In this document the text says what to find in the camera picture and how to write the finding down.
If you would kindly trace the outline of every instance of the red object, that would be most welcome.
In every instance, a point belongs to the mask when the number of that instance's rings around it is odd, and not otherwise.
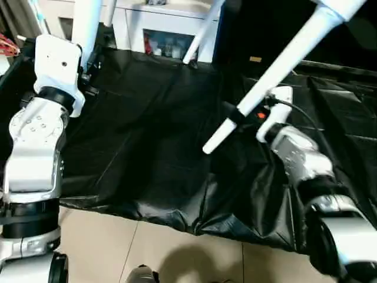
[[[9,57],[17,56],[19,48],[10,39],[0,34],[0,55]]]
[[[148,54],[148,55],[152,54],[152,47],[149,44],[149,38],[146,37],[145,35],[144,35],[144,48],[145,48],[146,54]]]
[[[258,116],[259,119],[265,119],[266,118],[266,115],[264,113],[262,113],[262,112],[259,112],[257,114],[257,116]]]

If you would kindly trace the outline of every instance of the black plastic sheet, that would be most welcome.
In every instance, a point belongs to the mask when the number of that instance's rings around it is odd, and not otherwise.
[[[1,171],[11,149],[9,120],[33,77],[25,63],[2,87]],[[67,128],[61,203],[305,252],[300,198],[277,157],[256,141],[257,124],[233,133],[210,156],[201,151],[227,115],[222,102],[237,104],[255,81],[228,68],[106,51],[93,83],[99,95],[87,97],[82,116]],[[293,75],[283,83],[323,131],[330,150],[321,149],[338,181],[376,225],[375,90]],[[299,113],[289,122],[318,140]]]

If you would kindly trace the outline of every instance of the white rod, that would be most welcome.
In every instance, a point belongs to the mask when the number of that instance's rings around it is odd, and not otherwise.
[[[194,56],[195,52],[197,51],[201,41],[203,40],[204,36],[206,35],[209,27],[211,26],[212,21],[217,16],[217,13],[223,6],[225,0],[215,0],[214,4],[212,4],[206,19],[202,23],[199,32],[195,35],[193,42],[191,43],[190,47],[188,48],[186,55],[183,58],[183,63],[188,64],[192,57]]]
[[[318,5],[314,14],[291,40],[284,51],[262,75],[254,87],[237,106],[247,116],[264,99],[270,89],[276,87],[294,68],[314,49],[334,27],[341,24],[343,18],[326,6]],[[210,154],[237,125],[230,119],[217,129],[204,145],[203,151]]]
[[[111,25],[113,24],[114,11],[115,11],[116,4],[117,4],[117,0],[108,0],[107,2],[107,9],[106,9],[106,15],[105,15],[105,21],[104,21],[104,25],[106,27],[111,27]]]
[[[76,0],[72,29],[72,42],[82,48],[81,66],[87,70],[87,62],[94,49],[100,21],[102,0]]]

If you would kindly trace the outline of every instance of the tiled floor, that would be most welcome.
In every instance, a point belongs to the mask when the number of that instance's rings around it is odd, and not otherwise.
[[[331,283],[306,256],[114,216],[61,209],[70,283],[123,283],[146,264],[161,283]]]

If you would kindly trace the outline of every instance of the white cabinet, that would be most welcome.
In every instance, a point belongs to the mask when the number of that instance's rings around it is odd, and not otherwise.
[[[74,0],[39,0],[52,34],[65,37],[60,18],[72,18]],[[101,20],[104,20],[107,0],[103,0]],[[145,52],[144,30],[171,32],[195,36],[213,0],[168,0],[167,5],[145,5],[145,0],[118,0],[113,27],[117,48]],[[198,61],[212,62],[219,17],[212,21],[199,46]]]
[[[137,52],[145,51],[145,29],[195,36],[204,21],[203,19],[198,18],[180,17],[130,9],[127,10],[126,15],[131,49]],[[218,21],[213,21],[211,23],[207,36],[199,46],[198,61],[200,62],[212,62],[218,23]]]

